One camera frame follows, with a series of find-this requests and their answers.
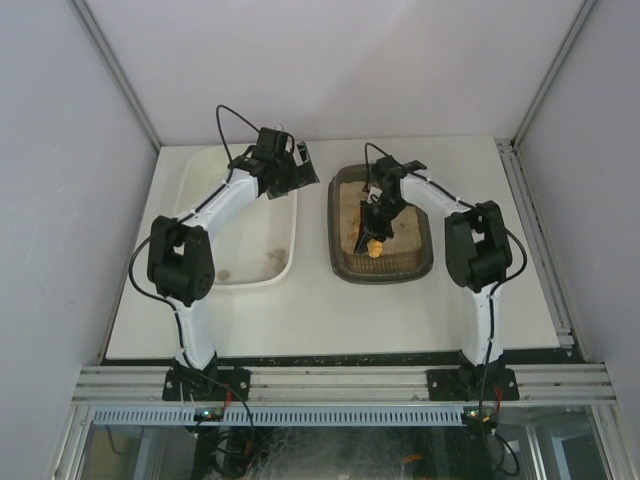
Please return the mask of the yellow litter scoop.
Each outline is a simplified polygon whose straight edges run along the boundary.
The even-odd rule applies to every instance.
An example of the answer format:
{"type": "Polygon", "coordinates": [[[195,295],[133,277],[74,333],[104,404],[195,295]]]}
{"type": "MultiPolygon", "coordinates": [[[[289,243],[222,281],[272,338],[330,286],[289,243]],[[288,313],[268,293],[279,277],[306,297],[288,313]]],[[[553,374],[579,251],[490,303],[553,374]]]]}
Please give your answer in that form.
{"type": "Polygon", "coordinates": [[[376,258],[381,253],[381,245],[387,238],[387,219],[375,203],[361,201],[356,228],[354,255],[368,255],[376,258]]]}

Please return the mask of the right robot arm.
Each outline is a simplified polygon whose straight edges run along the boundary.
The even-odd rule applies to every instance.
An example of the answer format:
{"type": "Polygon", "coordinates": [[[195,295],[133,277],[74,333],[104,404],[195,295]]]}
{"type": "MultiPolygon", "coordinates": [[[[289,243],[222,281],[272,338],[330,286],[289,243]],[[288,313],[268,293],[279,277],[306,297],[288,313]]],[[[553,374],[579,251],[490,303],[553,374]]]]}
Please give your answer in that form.
{"type": "Polygon", "coordinates": [[[446,270],[470,301],[462,355],[474,367],[497,361],[497,299],[513,262],[500,207],[493,201],[471,204],[438,183],[421,162],[401,164],[389,155],[367,167],[366,183],[374,192],[360,202],[354,253],[368,255],[372,243],[391,239],[393,220],[408,206],[442,215],[446,270]]]}

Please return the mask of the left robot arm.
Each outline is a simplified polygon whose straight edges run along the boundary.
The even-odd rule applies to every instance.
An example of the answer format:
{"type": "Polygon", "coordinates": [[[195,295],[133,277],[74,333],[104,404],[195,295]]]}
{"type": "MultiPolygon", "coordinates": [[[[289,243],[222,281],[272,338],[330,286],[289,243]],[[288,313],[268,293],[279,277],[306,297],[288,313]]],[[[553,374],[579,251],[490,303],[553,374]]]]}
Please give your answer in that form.
{"type": "Polygon", "coordinates": [[[179,363],[203,371],[217,356],[205,299],[214,285],[218,234],[259,198],[278,199],[318,181],[304,142],[263,127],[203,200],[179,217],[158,216],[152,222],[147,278],[155,287],[151,297],[176,317],[179,363]]]}

